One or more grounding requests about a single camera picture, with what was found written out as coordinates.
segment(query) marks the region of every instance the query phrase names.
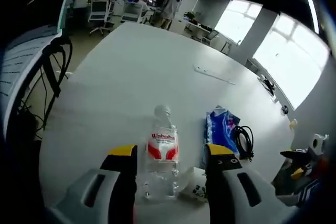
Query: paper cup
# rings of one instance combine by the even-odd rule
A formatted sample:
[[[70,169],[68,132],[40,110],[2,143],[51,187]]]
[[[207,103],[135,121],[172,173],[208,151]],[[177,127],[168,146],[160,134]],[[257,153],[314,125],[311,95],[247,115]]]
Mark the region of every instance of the paper cup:
[[[205,189],[206,175],[203,169],[191,167],[188,171],[190,175],[188,185],[183,189],[181,194],[201,202],[208,202]]]

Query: bottle label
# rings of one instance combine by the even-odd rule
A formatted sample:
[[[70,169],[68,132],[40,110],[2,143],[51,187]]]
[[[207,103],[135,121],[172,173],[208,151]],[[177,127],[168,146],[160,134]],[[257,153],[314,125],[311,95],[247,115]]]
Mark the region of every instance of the bottle label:
[[[148,141],[148,154],[153,159],[178,161],[179,149],[176,129],[159,128]]]

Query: plastic water bottle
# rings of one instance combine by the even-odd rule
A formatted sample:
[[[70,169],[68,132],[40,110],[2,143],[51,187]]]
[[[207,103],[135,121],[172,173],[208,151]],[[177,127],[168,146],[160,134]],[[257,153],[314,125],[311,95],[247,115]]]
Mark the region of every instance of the plastic water bottle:
[[[171,122],[170,114],[170,109],[165,105],[158,105],[154,110],[155,121],[146,146],[144,187],[148,199],[176,197],[179,149],[177,129]]]

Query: window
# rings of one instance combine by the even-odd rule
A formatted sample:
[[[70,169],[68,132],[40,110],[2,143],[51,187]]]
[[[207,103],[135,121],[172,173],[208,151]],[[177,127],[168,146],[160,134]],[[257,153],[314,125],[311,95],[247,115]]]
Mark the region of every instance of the window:
[[[253,58],[274,79],[295,110],[319,80],[328,46],[297,20],[281,14]]]
[[[239,44],[251,29],[261,7],[261,5],[248,1],[232,0],[227,5],[215,29]]]

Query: ceiling light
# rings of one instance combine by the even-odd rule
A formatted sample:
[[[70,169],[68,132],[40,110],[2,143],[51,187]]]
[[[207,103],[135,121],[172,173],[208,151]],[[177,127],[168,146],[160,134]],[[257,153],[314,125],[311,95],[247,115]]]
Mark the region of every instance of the ceiling light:
[[[309,4],[311,16],[313,18],[314,30],[315,30],[315,33],[318,34],[319,33],[319,23],[317,21],[317,14],[316,14],[313,0],[308,0],[308,4]]]

